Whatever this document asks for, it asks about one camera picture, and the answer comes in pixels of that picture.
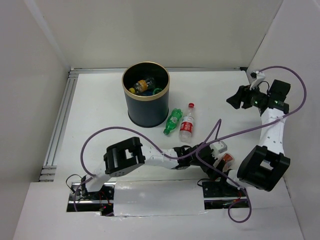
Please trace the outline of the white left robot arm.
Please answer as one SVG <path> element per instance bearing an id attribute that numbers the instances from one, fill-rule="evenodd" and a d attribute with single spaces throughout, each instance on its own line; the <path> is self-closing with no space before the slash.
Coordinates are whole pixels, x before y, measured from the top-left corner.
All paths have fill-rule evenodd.
<path id="1" fill-rule="evenodd" d="M 142 165 L 163 167 L 169 170 L 185 170 L 190 166 L 200 167 L 210 180 L 216 180 L 218 173 L 200 162 L 194 152 L 194 147 L 183 145 L 164 149 L 160 153 L 156 148 L 143 146 L 138 137 L 131 137 L 109 146 L 103 156 L 102 163 L 94 171 L 91 181 L 82 183 L 81 195 L 84 199 L 92 200 L 97 197 L 104 183 L 111 178 L 123 177 Z"/>

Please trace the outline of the small bottle with yellow cap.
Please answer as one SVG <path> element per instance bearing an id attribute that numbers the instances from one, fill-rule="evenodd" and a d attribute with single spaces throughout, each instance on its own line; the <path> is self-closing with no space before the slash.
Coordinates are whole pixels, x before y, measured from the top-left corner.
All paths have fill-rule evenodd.
<path id="1" fill-rule="evenodd" d="M 147 90 L 153 90 L 156 86 L 156 81 L 153 77 L 139 80 L 128 91 L 134 95 L 140 95 Z"/>

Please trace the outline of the green bottle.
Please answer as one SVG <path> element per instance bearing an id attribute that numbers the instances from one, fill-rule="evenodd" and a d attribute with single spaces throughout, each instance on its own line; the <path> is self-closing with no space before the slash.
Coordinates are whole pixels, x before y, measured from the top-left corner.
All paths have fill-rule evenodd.
<path id="1" fill-rule="evenodd" d="M 155 89 L 153 90 L 152 94 L 153 94 L 153 95 L 156 95 L 156 94 L 160 93 L 162 90 L 163 90 L 162 88 L 157 87 L 157 88 L 155 88 Z"/>
<path id="2" fill-rule="evenodd" d="M 183 112 L 180 108 L 174 108 L 168 117 L 163 133 L 168 136 L 178 125 L 180 119 L 183 116 Z"/>

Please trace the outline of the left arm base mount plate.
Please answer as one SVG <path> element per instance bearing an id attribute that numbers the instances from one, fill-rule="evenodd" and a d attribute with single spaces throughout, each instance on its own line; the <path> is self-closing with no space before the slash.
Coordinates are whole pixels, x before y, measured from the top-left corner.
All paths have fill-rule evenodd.
<path id="1" fill-rule="evenodd" d="M 79 188 L 75 197 L 77 212 L 96 212 L 104 217 L 114 216 L 115 184 L 106 183 L 99 192 L 82 195 Z"/>

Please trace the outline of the clear bottle with blue label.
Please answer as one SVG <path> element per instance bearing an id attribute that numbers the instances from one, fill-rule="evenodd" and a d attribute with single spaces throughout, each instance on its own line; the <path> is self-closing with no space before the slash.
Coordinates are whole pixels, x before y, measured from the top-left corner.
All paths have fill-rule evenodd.
<path id="1" fill-rule="evenodd" d="M 142 97 L 149 97 L 153 95 L 153 91 L 146 90 L 140 94 Z"/>

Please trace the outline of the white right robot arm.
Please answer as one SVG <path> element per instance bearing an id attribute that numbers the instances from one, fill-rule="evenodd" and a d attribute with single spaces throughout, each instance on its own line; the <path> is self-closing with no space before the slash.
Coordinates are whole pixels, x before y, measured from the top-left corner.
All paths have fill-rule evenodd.
<path id="1" fill-rule="evenodd" d="M 228 178 L 219 182 L 218 190 L 223 196 L 230 196 L 236 186 L 270 192 L 290 166 L 291 160 L 285 156 L 283 149 L 283 134 L 284 116 L 289 112 L 285 99 L 291 85 L 275 79 L 263 93 L 259 88 L 261 83 L 262 80 L 255 80 L 251 85 L 242 85 L 235 95 L 226 100 L 235 109 L 258 108 L 264 127 L 258 145 L 237 170 L 230 170 Z"/>

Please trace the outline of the clear bottle with red label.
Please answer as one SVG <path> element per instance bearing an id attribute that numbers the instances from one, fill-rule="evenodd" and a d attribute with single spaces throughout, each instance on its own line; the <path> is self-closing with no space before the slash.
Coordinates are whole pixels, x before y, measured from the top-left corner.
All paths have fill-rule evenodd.
<path id="1" fill-rule="evenodd" d="M 193 136 L 193 127 L 195 123 L 195 105 L 189 103 L 186 111 L 183 113 L 179 129 L 179 140 L 183 143 L 191 143 Z"/>

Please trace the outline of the small bottle with red cap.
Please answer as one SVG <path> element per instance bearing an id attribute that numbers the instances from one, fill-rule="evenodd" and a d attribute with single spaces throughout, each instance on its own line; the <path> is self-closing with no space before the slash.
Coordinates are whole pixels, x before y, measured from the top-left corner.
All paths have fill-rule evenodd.
<path id="1" fill-rule="evenodd" d="M 225 153 L 221 157 L 220 161 L 222 161 L 224 163 L 223 168 L 222 168 L 222 172 L 227 172 L 228 170 L 231 169 L 231 167 L 235 163 L 235 158 L 230 153 Z"/>

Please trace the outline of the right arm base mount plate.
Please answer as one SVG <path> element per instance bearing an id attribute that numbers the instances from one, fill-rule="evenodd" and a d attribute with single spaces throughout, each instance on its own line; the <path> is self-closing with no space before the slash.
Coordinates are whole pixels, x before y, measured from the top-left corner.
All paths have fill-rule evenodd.
<path id="1" fill-rule="evenodd" d="M 203 192 L 205 210 L 228 209 L 233 203 L 233 208 L 249 207 L 246 195 L 220 178 L 216 181 L 202 178 L 197 185 Z"/>

